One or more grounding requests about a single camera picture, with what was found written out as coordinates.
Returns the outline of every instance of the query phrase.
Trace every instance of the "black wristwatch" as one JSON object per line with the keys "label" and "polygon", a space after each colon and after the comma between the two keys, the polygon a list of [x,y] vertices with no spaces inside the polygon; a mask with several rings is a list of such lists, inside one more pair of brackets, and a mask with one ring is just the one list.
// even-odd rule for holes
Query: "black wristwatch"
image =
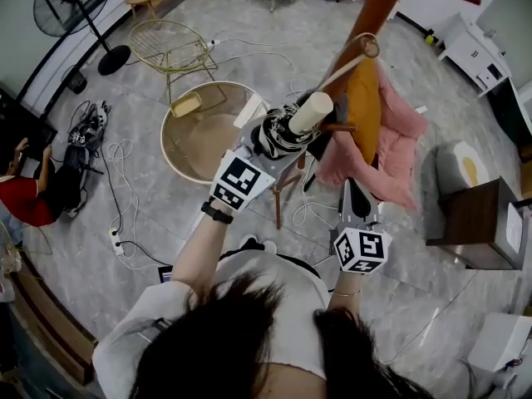
{"label": "black wristwatch", "polygon": [[201,211],[203,211],[205,214],[208,214],[210,217],[213,218],[216,222],[222,222],[225,224],[231,224],[233,221],[233,216],[230,216],[223,211],[220,211],[218,209],[214,209],[210,203],[214,201],[214,197],[210,197],[209,201],[205,201],[203,205],[201,206]]}

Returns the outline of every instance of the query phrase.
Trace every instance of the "red shirt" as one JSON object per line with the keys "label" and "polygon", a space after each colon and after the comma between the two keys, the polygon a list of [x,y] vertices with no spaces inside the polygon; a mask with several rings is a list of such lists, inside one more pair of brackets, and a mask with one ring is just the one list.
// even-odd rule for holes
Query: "red shirt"
{"label": "red shirt", "polygon": [[53,217],[46,201],[37,196],[39,192],[35,179],[27,177],[0,178],[0,200],[17,219],[31,226],[53,223]]}

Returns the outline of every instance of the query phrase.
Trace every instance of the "white cylinder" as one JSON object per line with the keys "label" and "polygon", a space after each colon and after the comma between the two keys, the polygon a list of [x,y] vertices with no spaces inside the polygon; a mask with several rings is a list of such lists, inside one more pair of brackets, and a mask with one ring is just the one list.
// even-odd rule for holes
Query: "white cylinder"
{"label": "white cylinder", "polygon": [[288,122],[290,131],[299,135],[311,130],[333,111],[333,101],[327,93],[315,91]]}
{"label": "white cylinder", "polygon": [[10,279],[0,275],[0,303],[9,303],[15,299],[15,288]]}

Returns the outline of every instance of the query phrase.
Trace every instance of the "mustard pillow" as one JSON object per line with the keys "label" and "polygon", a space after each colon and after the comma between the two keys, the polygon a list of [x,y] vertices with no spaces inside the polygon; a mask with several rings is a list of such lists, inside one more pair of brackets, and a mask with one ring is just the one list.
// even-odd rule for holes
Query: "mustard pillow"
{"label": "mustard pillow", "polygon": [[357,126],[352,137],[367,164],[371,164],[379,141],[381,101],[377,66],[373,59],[360,62],[347,83],[350,123]]}

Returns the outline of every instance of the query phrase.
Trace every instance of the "fan base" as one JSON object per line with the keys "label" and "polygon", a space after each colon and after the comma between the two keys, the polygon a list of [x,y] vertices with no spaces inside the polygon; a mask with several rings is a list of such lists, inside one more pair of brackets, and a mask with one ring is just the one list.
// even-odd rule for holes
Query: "fan base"
{"label": "fan base", "polygon": [[106,53],[98,64],[98,72],[103,76],[108,76],[121,69],[130,58],[131,50],[128,46],[122,45],[111,49]]}

